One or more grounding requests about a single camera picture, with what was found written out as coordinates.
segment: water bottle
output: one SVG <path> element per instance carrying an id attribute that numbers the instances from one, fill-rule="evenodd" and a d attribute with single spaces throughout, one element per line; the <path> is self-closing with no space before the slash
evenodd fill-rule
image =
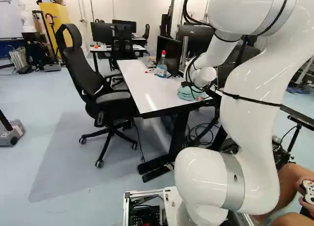
<path id="1" fill-rule="evenodd" d="M 165 62 L 165 59 L 166 59 L 165 57 L 166 57 L 166 51 L 163 50 L 161 53 L 161 58 L 157 64 L 157 72 L 156 72 L 156 75 L 161 78 L 167 77 L 167 65 Z"/>

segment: black chair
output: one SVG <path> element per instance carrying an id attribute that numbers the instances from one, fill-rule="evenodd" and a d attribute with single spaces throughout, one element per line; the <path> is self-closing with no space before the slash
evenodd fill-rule
<path id="1" fill-rule="evenodd" d="M 115 25 L 115 36 L 113 37 L 113 42 L 111 46 L 111 60 L 110 68 L 119 69 L 117 60 L 129 60 L 137 59 L 133 51 L 133 41 L 132 41 L 132 32 L 126 26 L 123 25 L 122 28 L 119 28 L 119 25 Z M 117 85 L 124 82 L 123 78 L 113 78 L 112 88 L 115 88 Z"/>
<path id="2" fill-rule="evenodd" d="M 72 37 L 72 47 L 67 47 L 65 44 L 64 30 L 68 30 Z M 79 140 L 81 144 L 85 144 L 86 138 L 108 133 L 105 146 L 95 163 L 96 167 L 101 168 L 104 165 L 104 154 L 113 135 L 131 142 L 133 149 L 137 148 L 137 141 L 127 137 L 118 129 L 131 128 L 138 110 L 129 91 L 113 91 L 110 87 L 111 79 L 115 75 L 102 77 L 89 66 L 81 48 L 81 34 L 74 24 L 62 24 L 56 33 L 56 41 L 75 88 L 86 103 L 85 110 L 95 120 L 94 126 L 106 126 L 102 130 L 82 135 Z"/>
<path id="3" fill-rule="evenodd" d="M 146 25 L 145 25 L 145 32 L 144 32 L 144 35 L 142 36 L 143 38 L 146 39 L 144 45 L 147 45 L 147 40 L 148 40 L 148 37 L 149 37 L 149 29 L 150 29 L 149 24 L 146 24 Z"/>

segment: floor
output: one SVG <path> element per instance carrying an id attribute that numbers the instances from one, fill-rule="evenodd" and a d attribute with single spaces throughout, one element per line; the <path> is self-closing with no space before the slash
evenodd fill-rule
<path id="1" fill-rule="evenodd" d="M 107 61 L 99 62 L 107 72 Z M 27 131 L 13 148 L 0 149 L 0 225 L 55 226 L 105 225 L 119 226 L 123 218 L 122 196 L 128 190 L 155 189 L 174 184 L 173 173 L 149 183 L 134 181 L 130 176 L 109 185 L 67 194 L 53 199 L 30 203 L 28 195 L 48 143 L 64 111 L 84 109 L 66 69 L 61 72 L 10 75 L 12 69 L 0 70 L 0 108 L 9 119 L 20 119 Z M 284 104 L 314 118 L 314 93 L 286 93 Z M 280 112 L 274 134 L 281 137 L 295 124 Z M 292 133 L 284 141 L 287 147 Z M 312 131 L 303 128 L 292 155 L 295 161 L 314 170 L 310 155 L 314 143 Z M 298 212 L 294 201 L 285 212 Z"/>

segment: white desk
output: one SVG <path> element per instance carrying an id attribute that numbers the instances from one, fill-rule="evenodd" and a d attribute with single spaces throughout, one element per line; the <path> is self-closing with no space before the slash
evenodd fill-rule
<path id="1" fill-rule="evenodd" d="M 139 45 L 133 45 L 133 50 L 134 51 L 146 51 L 146 49 L 142 46 Z M 95 47 L 90 47 L 89 48 L 90 52 L 111 52 L 111 46 L 106 46 L 106 45 L 101 45 L 98 48 Z"/>
<path id="2" fill-rule="evenodd" d="M 118 60 L 118 66 L 140 114 L 199 102 L 178 97 L 183 78 L 160 78 L 155 73 L 145 73 L 148 69 L 137 59 Z"/>
<path id="3" fill-rule="evenodd" d="M 98 53 L 98 52 L 110 53 L 111 52 L 111 46 L 109 47 L 106 45 L 101 45 L 101 46 L 98 46 L 98 48 L 91 46 L 89 48 L 89 51 L 93 54 L 95 70 L 97 73 L 99 73 L 96 53 Z M 147 52 L 147 50 L 144 47 L 139 46 L 139 45 L 133 45 L 133 51 L 139 52 L 140 55 L 138 55 L 138 57 L 143 57 L 144 52 Z"/>
<path id="4" fill-rule="evenodd" d="M 143 38 L 143 37 L 132 37 L 133 41 L 147 41 L 147 39 Z"/>
<path id="5" fill-rule="evenodd" d="M 212 105 L 206 101 L 186 101 L 177 96 L 183 78 L 160 78 L 155 73 L 145 73 L 148 69 L 139 60 L 118 60 L 122 76 L 132 94 L 137 109 L 144 119 L 177 114 L 172 132 L 169 153 L 139 165 L 138 172 L 147 182 L 168 171 L 165 165 L 173 163 L 182 150 L 185 128 L 190 111 Z"/>

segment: hand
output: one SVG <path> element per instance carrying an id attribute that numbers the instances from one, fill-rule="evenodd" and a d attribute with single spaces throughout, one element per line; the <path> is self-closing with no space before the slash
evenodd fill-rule
<path id="1" fill-rule="evenodd" d="M 307 208 L 310 212 L 310 214 L 314 217 L 314 205 L 308 204 L 307 202 L 305 202 L 303 200 L 303 197 L 299 197 L 299 202 L 301 204 L 301 206 L 304 206 L 305 208 Z"/>
<path id="2" fill-rule="evenodd" d="M 301 193 L 303 196 L 306 194 L 306 192 L 304 191 L 303 188 L 301 188 L 301 184 L 304 180 L 309 180 L 309 181 L 312 181 L 314 182 L 314 176 L 312 177 L 301 177 L 299 178 L 299 180 L 297 181 L 296 183 L 296 188 L 298 190 L 299 193 Z"/>

